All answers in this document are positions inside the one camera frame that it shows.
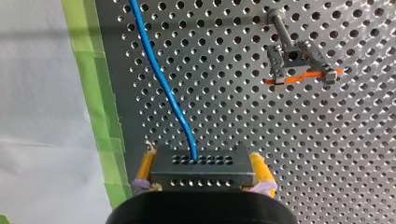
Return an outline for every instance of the green painter's tape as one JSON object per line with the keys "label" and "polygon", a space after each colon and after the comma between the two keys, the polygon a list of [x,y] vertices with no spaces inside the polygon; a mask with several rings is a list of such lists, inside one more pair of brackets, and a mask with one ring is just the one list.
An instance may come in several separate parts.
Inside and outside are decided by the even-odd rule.
{"label": "green painter's tape", "polygon": [[131,192],[131,186],[129,185],[119,185],[119,184],[105,184],[107,194],[113,195],[112,200],[110,201],[111,207],[115,208],[119,206],[121,203],[125,202],[125,198],[131,198],[132,193],[130,194],[121,194],[121,192]]}
{"label": "green painter's tape", "polygon": [[132,197],[124,143],[97,18],[95,0],[63,0],[64,15],[90,112],[105,187],[114,209]]}
{"label": "green painter's tape", "polygon": [[0,215],[0,224],[9,224],[6,216]]}

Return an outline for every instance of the orange tab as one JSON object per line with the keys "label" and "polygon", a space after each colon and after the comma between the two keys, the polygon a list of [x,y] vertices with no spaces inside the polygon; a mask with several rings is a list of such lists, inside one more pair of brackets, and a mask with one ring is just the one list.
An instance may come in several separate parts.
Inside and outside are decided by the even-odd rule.
{"label": "orange tab", "polygon": [[[343,75],[343,69],[342,68],[337,68],[336,69],[337,76]],[[302,82],[306,78],[316,78],[316,77],[324,77],[325,73],[324,72],[304,72],[300,77],[286,77],[285,78],[285,84],[291,84],[291,83],[296,83],[296,82]],[[265,84],[267,85],[275,85],[274,80],[265,80]]]}

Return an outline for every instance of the blue wire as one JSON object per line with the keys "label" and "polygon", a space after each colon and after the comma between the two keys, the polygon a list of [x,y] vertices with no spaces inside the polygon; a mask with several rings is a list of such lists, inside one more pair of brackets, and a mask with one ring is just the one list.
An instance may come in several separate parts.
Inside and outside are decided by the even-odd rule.
{"label": "blue wire", "polygon": [[191,158],[193,160],[197,160],[198,154],[197,154],[197,146],[195,144],[194,135],[192,134],[190,125],[184,118],[183,113],[180,110],[180,107],[178,107],[177,100],[175,99],[175,96],[172,93],[169,83],[167,82],[165,76],[163,75],[163,72],[161,71],[160,66],[157,63],[157,60],[154,55],[154,51],[152,50],[152,47],[149,42],[148,34],[145,30],[145,23],[143,21],[142,14],[140,13],[140,7],[137,3],[137,0],[129,0],[129,4],[131,5],[132,12],[134,13],[134,17],[136,18],[137,30],[139,31],[140,37],[142,39],[143,47],[148,56],[148,61],[151,64],[151,67],[154,70],[155,75],[160,81],[161,86],[163,87],[163,91],[165,92],[169,104],[171,105],[173,111],[175,112],[176,117],[180,122],[181,127],[184,130],[184,133],[187,135],[187,139],[189,141],[189,146],[190,146]]}

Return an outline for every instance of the metal bolt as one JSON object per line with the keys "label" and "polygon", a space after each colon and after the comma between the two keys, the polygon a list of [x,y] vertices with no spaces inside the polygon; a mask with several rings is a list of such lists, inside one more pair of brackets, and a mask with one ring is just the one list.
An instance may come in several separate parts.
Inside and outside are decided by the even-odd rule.
{"label": "metal bolt", "polygon": [[274,49],[275,51],[281,51],[282,47],[280,45],[275,45]]}
{"label": "metal bolt", "polygon": [[309,40],[304,41],[304,46],[306,46],[307,48],[311,47],[311,43],[309,43]]}

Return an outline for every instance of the perforated metal sheet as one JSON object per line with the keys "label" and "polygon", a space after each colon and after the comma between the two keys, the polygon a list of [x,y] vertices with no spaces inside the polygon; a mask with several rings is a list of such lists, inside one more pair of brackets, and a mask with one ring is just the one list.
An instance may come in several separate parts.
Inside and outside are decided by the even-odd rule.
{"label": "perforated metal sheet", "polygon": [[[140,1],[158,61],[200,149],[245,144],[276,173],[278,199],[301,223],[394,223],[396,1]],[[294,40],[310,38],[345,75],[274,91],[265,12],[284,8]],[[144,140],[187,146],[126,0],[98,0],[131,179]]]}

